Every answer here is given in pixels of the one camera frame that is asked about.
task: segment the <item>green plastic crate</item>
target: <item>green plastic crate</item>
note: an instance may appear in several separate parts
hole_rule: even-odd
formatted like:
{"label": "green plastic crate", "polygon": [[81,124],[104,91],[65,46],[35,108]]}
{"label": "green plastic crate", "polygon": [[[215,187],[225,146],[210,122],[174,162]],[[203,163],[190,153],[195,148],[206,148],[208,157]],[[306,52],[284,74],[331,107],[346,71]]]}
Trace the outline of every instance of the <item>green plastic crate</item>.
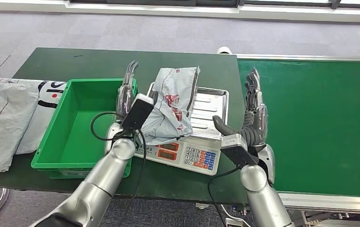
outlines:
{"label": "green plastic crate", "polygon": [[[105,141],[90,130],[92,119],[104,111],[115,111],[116,98],[122,79],[71,79],[49,123],[31,167],[50,178],[85,178],[104,155]],[[133,94],[138,93],[133,79]],[[114,121],[104,115],[95,121],[95,132],[106,136]],[[130,174],[131,160],[124,176]]]}

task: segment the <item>robotic hand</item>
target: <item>robotic hand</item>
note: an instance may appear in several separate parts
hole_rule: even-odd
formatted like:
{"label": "robotic hand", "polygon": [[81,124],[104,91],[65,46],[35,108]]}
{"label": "robotic hand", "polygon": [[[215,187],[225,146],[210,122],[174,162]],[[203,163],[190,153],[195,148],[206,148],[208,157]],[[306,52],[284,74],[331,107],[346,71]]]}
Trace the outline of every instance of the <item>robotic hand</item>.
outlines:
{"label": "robotic hand", "polygon": [[262,100],[259,74],[253,69],[245,84],[246,112],[240,131],[214,117],[215,127],[224,137],[221,151],[241,168],[241,183],[247,191],[249,207],[257,227],[294,227],[274,183],[274,154],[265,143],[267,108]]}

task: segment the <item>table edge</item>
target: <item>table edge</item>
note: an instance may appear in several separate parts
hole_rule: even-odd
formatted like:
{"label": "table edge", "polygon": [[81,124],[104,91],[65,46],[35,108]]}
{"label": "table edge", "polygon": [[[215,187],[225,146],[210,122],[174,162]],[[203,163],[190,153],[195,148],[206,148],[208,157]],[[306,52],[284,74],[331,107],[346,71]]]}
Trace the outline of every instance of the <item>table edge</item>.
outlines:
{"label": "table edge", "polygon": [[277,54],[235,54],[238,60],[243,59],[261,59],[261,60],[300,60],[300,61],[360,61],[357,58],[344,58],[333,56],[316,55],[277,55]]}

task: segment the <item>metal tray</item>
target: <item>metal tray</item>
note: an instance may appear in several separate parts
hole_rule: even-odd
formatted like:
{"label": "metal tray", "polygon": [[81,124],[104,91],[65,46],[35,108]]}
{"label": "metal tray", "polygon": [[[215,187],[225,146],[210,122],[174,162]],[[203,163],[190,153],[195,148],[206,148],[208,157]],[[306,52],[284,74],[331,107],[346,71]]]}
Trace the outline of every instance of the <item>metal tray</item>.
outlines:
{"label": "metal tray", "polygon": [[216,130],[212,117],[220,116],[227,123],[227,112],[229,106],[229,92],[206,87],[197,87],[194,96],[193,111],[191,114],[191,125],[193,127],[192,137],[220,140],[222,134]]}

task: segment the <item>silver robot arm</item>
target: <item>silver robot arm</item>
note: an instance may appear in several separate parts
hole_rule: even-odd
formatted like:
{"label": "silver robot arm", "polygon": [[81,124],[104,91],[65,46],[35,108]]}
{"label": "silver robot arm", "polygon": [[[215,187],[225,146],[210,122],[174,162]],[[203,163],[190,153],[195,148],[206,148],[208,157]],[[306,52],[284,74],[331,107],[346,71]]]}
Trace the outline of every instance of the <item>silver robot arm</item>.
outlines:
{"label": "silver robot arm", "polygon": [[[114,123],[113,128],[120,127]],[[136,147],[127,138],[116,140],[107,154],[97,162],[77,189],[52,212],[33,223],[31,227],[97,227],[109,206],[127,162],[134,156]]]}
{"label": "silver robot arm", "polygon": [[249,208],[257,227],[294,227],[274,183],[274,153],[266,144],[267,108],[263,102],[258,71],[247,75],[246,111],[239,131],[213,117],[222,137],[221,151],[241,166],[240,180],[247,192]]}
{"label": "silver robot arm", "polygon": [[257,227],[295,227],[276,190],[258,165],[245,165],[240,171],[247,189],[248,204]]}
{"label": "silver robot arm", "polygon": [[242,166],[240,180],[247,192],[249,208],[257,227],[294,227],[279,194],[271,186],[274,181],[274,166],[267,166],[274,160],[259,159],[273,157],[269,145],[260,148],[258,157],[248,151],[245,139],[240,134],[222,137],[221,151],[236,165]]}

